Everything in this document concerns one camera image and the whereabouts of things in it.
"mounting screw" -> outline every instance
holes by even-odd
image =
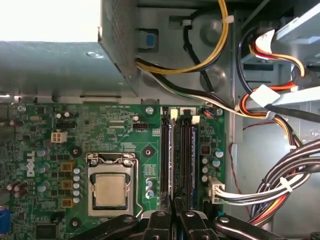
[[[194,214],[192,211],[187,211],[187,212],[185,213],[185,215],[186,215],[187,217],[193,217],[195,214]]]
[[[97,164],[98,164],[97,160],[95,160],[95,159],[90,160],[91,166],[96,166]]]
[[[19,105],[17,108],[18,112],[22,113],[26,110],[26,108],[24,106]]]
[[[215,111],[215,113],[216,113],[218,116],[221,116],[221,115],[224,113],[224,111],[223,111],[221,108],[218,108],[218,109]]]
[[[131,223],[133,221],[132,217],[128,216],[123,220],[125,223]]]
[[[220,222],[226,224],[226,223],[230,222],[230,220],[228,218],[226,218],[225,216],[223,216],[220,218]]]
[[[96,53],[96,52],[93,52],[93,51],[88,51],[86,53],[87,56],[89,57],[93,57],[93,58],[96,58],[96,59],[102,59],[104,56],[100,53]]]
[[[158,217],[163,217],[163,216],[165,216],[166,214],[165,214],[165,212],[163,212],[163,211],[159,211],[156,215],[157,215]]]
[[[153,114],[155,112],[154,108],[152,106],[148,106],[146,109],[145,109],[145,112],[149,115]]]

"yellow wire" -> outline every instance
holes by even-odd
[[[228,17],[228,10],[227,10],[226,2],[225,2],[225,0],[218,0],[218,3],[219,3],[220,10],[221,10],[222,20],[224,20],[226,17]],[[166,75],[166,74],[182,74],[182,73],[186,73],[189,71],[197,70],[197,69],[209,64],[212,60],[214,60],[220,54],[220,52],[223,50],[223,47],[227,41],[228,32],[229,32],[229,23],[223,22],[222,23],[222,33],[221,33],[220,39],[219,39],[214,51],[210,54],[210,56],[206,60],[204,60],[202,63],[197,64],[195,66],[182,68],[182,69],[169,70],[169,69],[160,69],[157,67],[148,66],[148,65],[145,65],[141,62],[137,62],[137,65],[140,66],[141,68],[151,72],[151,73],[164,74],[164,75]]]

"black ram slot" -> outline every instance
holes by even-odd
[[[190,119],[181,121],[180,135],[180,187],[184,192],[184,201],[189,209],[191,206],[192,188],[192,125]]]
[[[169,154],[169,118],[166,111],[161,120],[161,192],[169,192]]]

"blue connector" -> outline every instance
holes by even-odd
[[[0,206],[0,235],[10,231],[10,210]]]

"motherboard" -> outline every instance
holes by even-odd
[[[202,106],[0,105],[0,238],[67,240],[159,209],[163,191],[203,211],[208,179],[224,182],[224,126]]]

